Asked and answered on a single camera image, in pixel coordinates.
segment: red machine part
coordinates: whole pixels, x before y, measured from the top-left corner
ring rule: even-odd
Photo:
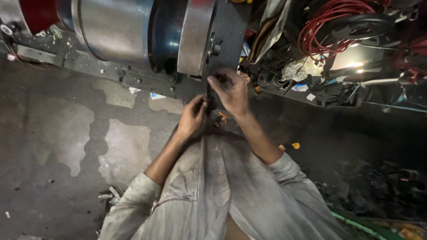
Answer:
[[[423,6],[419,9],[418,18],[408,23],[402,34],[399,50],[392,57],[393,67],[407,70],[411,74],[409,80],[413,84],[416,84],[420,77],[427,76],[427,66],[424,64],[427,60],[427,32],[413,37],[420,31],[420,23],[426,19],[427,7]]]
[[[32,34],[46,30],[59,22],[56,7],[58,0],[20,0],[21,10]]]

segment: shirt sleeve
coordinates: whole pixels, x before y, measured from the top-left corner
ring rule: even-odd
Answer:
[[[120,201],[107,214],[100,240],[127,240],[150,215],[162,188],[141,173],[133,179]]]
[[[306,178],[306,175],[301,171],[298,164],[296,164],[285,152],[279,160],[273,164],[267,165],[267,167],[273,172],[281,185]]]

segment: silver metal drum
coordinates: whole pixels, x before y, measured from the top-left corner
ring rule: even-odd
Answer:
[[[94,57],[151,68],[149,20],[154,0],[72,0],[81,45]]]

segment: green strip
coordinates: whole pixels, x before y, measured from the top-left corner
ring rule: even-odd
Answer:
[[[372,229],[370,229],[370,228],[367,228],[367,227],[365,227],[365,226],[363,226],[363,225],[361,225],[361,224],[359,224],[359,223],[357,223],[357,222],[355,222],[355,221],[352,221],[352,220],[350,220],[350,219],[347,219],[347,218],[345,218],[345,217],[343,217],[343,216],[341,216],[341,215],[338,215],[338,214],[336,214],[336,213],[334,213],[334,212],[332,212],[332,215],[333,215],[334,217],[336,217],[336,218],[339,218],[339,219],[341,219],[341,220],[345,221],[345,222],[346,222],[346,223],[348,223],[348,224],[351,224],[351,225],[353,225],[353,226],[355,226],[355,227],[357,227],[357,228],[362,229],[363,231],[365,231],[365,232],[369,233],[370,235],[372,235],[372,236],[376,237],[377,239],[380,239],[380,240],[387,240],[387,239],[385,239],[384,237],[382,237],[379,233],[375,232],[374,230],[372,230]]]

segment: nut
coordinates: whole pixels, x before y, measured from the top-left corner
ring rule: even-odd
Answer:
[[[212,46],[212,55],[213,55],[213,56],[218,56],[220,52],[221,52],[221,45],[219,45],[219,44],[214,44],[214,45]]]

